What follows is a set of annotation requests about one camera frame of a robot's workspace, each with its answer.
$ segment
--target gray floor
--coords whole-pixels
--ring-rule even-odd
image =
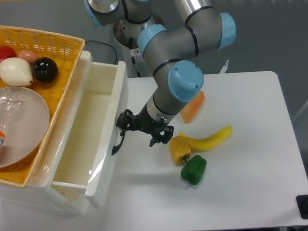
[[[192,58],[205,74],[218,73],[229,59],[228,72],[274,71],[279,76],[290,117],[308,99],[308,0],[216,0],[218,12],[229,12],[237,25],[233,45]],[[172,0],[153,0],[153,12],[172,30],[183,26]],[[112,26],[94,28],[82,0],[0,2],[0,25],[59,32],[112,44],[123,59]],[[108,47],[86,46],[95,61],[112,63]],[[294,121],[303,161],[308,168],[308,110]]]

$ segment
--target blue joint cap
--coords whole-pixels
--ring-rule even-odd
[[[137,44],[143,56],[144,50],[146,46],[150,43],[150,41],[160,32],[167,31],[163,25],[153,24],[146,27],[138,36]]]
[[[236,25],[234,19],[228,13],[219,14],[222,20],[222,34],[218,49],[233,43],[236,37]]]
[[[92,24],[95,27],[103,27],[103,25],[96,19],[96,17],[94,16],[92,10],[90,9],[90,6],[88,5],[88,0],[83,0],[83,3],[84,3],[84,5],[85,5],[85,7],[87,9],[88,14],[90,15]]]
[[[187,103],[194,99],[203,84],[202,71],[190,61],[178,61],[169,70],[168,86],[178,101]]]

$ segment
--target black ball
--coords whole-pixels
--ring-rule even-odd
[[[32,65],[32,75],[38,81],[45,83],[51,82],[58,75],[58,66],[50,58],[39,58]]]

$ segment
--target yellow bell pepper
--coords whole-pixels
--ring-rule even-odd
[[[172,137],[169,141],[169,150],[173,162],[180,166],[185,163],[191,154],[191,148],[182,136]]]

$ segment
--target open drawer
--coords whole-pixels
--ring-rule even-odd
[[[111,156],[126,109],[126,65],[92,62],[83,51],[39,166],[25,188],[0,184],[0,200],[64,210],[102,207],[116,156]]]
[[[51,166],[55,174],[48,180],[66,204],[86,197],[93,206],[103,206],[116,158],[111,156],[119,131],[115,122],[127,99],[125,63],[93,62],[61,158]]]

